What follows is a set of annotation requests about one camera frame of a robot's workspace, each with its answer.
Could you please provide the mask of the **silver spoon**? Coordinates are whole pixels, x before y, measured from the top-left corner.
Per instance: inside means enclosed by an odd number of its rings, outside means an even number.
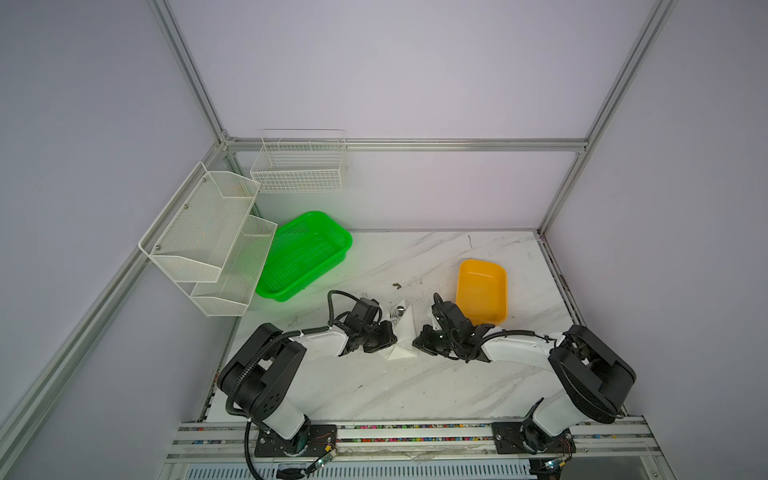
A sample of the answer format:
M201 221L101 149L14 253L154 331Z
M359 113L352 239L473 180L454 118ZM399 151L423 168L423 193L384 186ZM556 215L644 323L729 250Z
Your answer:
M393 321L397 321L402 318L405 311L406 311L406 308L404 306L397 305L390 309L389 318Z

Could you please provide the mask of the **white paper napkin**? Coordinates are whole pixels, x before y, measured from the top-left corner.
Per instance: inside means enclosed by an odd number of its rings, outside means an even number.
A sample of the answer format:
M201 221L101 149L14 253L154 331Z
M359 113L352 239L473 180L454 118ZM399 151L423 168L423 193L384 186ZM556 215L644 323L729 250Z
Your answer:
M401 319L393 321L389 318L389 313L384 317L385 320L389 320L392 323L393 333L397 337L397 340L393 346L382 350L381 355L387 361L415 359L420 355L420 351L413 346L413 341L418 336L414 308L411 303L405 299L401 300L397 305L402 305L406 308Z

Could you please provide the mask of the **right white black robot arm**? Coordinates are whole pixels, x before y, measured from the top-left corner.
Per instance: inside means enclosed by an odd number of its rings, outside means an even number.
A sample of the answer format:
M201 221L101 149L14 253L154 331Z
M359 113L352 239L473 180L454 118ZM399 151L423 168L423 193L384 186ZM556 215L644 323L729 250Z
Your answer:
M470 363L510 362L552 372L560 382L553 395L537 400L526 415L491 424L499 454L549 455L535 475L558 474L573 458L571 428L586 421L608 425L622 407L636 373L596 334L572 325L557 334L474 325L453 302L433 296L435 327L426 325L412 346L431 356Z

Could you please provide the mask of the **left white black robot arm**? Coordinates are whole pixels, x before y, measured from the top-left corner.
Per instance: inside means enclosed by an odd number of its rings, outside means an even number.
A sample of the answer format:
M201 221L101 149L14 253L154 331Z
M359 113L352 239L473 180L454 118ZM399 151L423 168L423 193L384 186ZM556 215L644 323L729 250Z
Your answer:
M255 479L261 475L250 445L252 429L285 456L299 456L311 446L312 421L287 399L308 353L343 357L361 349L372 354L397 343L392 320L376 300L331 290L327 302L329 320L323 326L283 331L271 323L260 325L218 375L226 413L246 421L244 457Z

